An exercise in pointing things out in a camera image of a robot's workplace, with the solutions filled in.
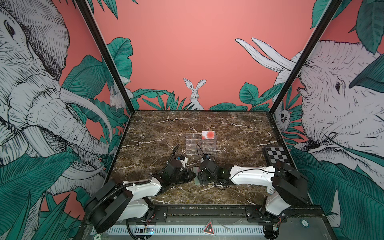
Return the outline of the clear plastic organizer box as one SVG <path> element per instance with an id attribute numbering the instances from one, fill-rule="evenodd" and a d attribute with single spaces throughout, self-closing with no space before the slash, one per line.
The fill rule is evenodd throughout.
<path id="1" fill-rule="evenodd" d="M 197 155 L 199 153 L 214 155 L 217 152 L 216 134 L 213 140 L 202 140 L 201 133 L 186 134 L 186 154 Z"/>

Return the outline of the red credit card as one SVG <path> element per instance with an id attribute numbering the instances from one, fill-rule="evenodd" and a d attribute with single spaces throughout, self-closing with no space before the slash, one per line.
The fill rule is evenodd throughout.
<path id="1" fill-rule="evenodd" d="M 215 139 L 215 132 L 214 131 L 202 131 L 201 132 L 201 138 L 202 138 L 202 140 L 213 140 L 213 139 Z"/>

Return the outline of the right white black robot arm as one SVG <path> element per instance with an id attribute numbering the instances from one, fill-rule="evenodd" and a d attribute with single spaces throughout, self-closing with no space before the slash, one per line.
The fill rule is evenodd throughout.
<path id="1" fill-rule="evenodd" d="M 214 184 L 227 188 L 234 185 L 255 185 L 267 188 L 272 194 L 262 206 L 262 215 L 280 216 L 290 207 L 305 207 L 308 198 L 308 178 L 284 162 L 267 167 L 218 166 L 203 157 L 201 165 L 194 167 L 197 185 Z"/>

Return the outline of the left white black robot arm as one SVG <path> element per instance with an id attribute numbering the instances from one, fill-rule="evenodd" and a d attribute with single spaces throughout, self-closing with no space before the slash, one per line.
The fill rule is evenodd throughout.
<path id="1" fill-rule="evenodd" d="M 143 218 L 152 207 L 148 197 L 160 195 L 172 186 L 186 184 L 197 176 L 185 168 L 187 158 L 176 158 L 167 162 L 148 179 L 127 182 L 119 178 L 109 180 L 87 200 L 84 221 L 91 224 L 97 233 L 111 228 L 117 221 Z"/>

